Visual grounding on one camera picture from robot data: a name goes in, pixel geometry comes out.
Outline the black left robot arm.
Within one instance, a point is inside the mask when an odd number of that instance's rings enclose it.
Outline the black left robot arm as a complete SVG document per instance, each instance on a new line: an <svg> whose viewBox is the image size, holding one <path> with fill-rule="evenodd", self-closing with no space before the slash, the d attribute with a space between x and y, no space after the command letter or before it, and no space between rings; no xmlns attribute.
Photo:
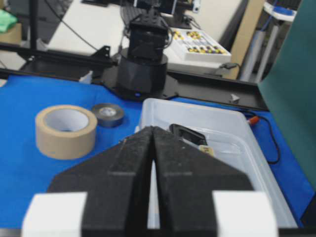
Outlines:
<svg viewBox="0 0 316 237"><path fill-rule="evenodd" d="M116 86L120 92L151 95L163 91L172 38L160 14L150 9L128 23L129 46L121 51ZM59 174L51 194L86 195L79 222L81 237L140 237L147 230L152 164L156 156L153 128Z"/></svg>

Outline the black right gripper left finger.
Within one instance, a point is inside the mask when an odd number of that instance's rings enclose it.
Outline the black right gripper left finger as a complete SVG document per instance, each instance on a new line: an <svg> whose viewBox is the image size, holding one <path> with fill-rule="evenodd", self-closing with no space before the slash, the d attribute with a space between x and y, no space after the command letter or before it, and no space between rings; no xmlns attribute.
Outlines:
<svg viewBox="0 0 316 237"><path fill-rule="evenodd" d="M83 237L140 237L147 228L151 128L52 179L48 193L87 192Z"/></svg>

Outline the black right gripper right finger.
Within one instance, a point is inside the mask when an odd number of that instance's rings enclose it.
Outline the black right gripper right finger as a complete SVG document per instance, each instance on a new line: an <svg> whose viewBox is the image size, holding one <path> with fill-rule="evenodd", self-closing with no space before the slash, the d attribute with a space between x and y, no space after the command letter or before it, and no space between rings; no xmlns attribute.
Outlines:
<svg viewBox="0 0 316 237"><path fill-rule="evenodd" d="M167 237L214 237L213 191L252 191L248 176L153 127L160 228Z"/></svg>

